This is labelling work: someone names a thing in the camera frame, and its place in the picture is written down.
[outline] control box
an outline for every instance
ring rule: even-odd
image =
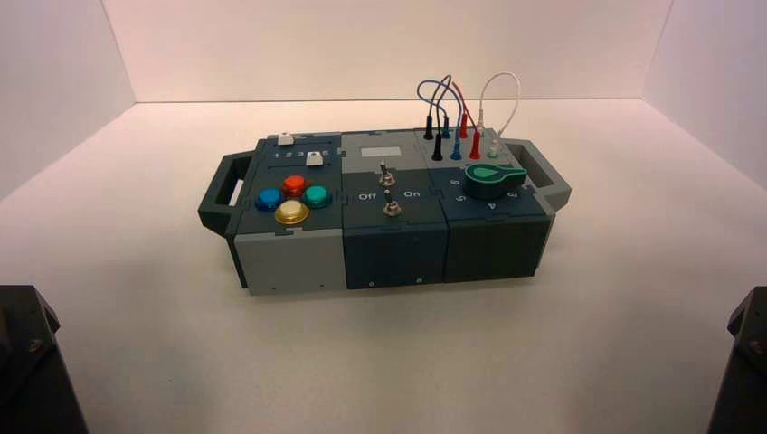
[[[477,159],[434,160],[423,136],[263,138],[223,158],[200,219],[251,294],[533,276],[570,186],[530,141],[485,129]]]

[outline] white wall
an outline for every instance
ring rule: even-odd
[[[767,2],[676,0],[644,98],[767,187]]]
[[[99,0],[3,1],[0,199],[133,102]]]
[[[638,98],[669,4],[105,0],[139,101],[411,99],[448,71],[476,97],[505,69],[526,97]]]

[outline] red wire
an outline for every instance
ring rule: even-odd
[[[474,123],[474,118],[471,116],[471,113],[469,113],[469,108],[466,107],[466,101],[463,100],[463,93],[460,92],[460,88],[458,87],[458,84],[456,84],[456,82],[453,81],[452,85],[458,91],[458,96],[460,97],[460,103],[463,104],[463,111],[465,111],[466,114],[469,115],[469,119],[471,119],[471,126],[474,127],[474,129],[477,129],[477,125]]]

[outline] green knob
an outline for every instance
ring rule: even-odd
[[[491,201],[525,182],[527,171],[511,165],[470,165],[463,171],[463,190],[474,199]]]

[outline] red button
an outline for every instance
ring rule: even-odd
[[[309,182],[301,175],[291,175],[282,182],[282,191],[288,196],[301,196],[309,187]]]

